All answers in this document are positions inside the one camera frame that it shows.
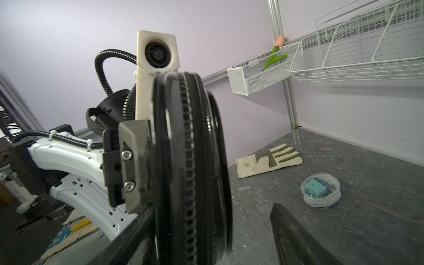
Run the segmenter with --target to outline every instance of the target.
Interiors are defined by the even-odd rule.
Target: wire basket
[[[233,93],[249,96],[291,76],[289,69],[298,43],[271,50],[227,68]],[[287,55],[287,58],[268,66],[262,71],[271,56]]]
[[[299,82],[424,78],[424,0],[398,0],[300,41]]]

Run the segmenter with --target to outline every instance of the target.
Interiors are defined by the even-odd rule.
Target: black round motor housing
[[[102,136],[107,128],[117,130],[119,123],[124,121],[122,110],[129,93],[128,89],[116,91],[100,102],[96,108],[89,108],[86,113],[89,129],[99,136]]]
[[[218,106],[190,73],[156,74],[151,119],[159,264],[215,264],[231,251],[232,204]]]

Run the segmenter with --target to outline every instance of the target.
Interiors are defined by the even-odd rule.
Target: yellow object
[[[80,229],[81,227],[84,227],[89,223],[91,223],[91,221],[87,218],[84,218],[71,228],[71,232],[74,232],[75,230]]]

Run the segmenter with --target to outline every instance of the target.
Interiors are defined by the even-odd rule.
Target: white glove
[[[282,144],[268,151],[237,159],[237,176],[245,178],[302,163],[303,159],[299,152],[293,147],[288,147],[287,144]]]

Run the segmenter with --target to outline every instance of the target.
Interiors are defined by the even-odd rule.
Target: camera lens
[[[171,61],[171,52],[168,47],[159,42],[151,42],[146,46],[147,61],[154,68],[164,68]]]

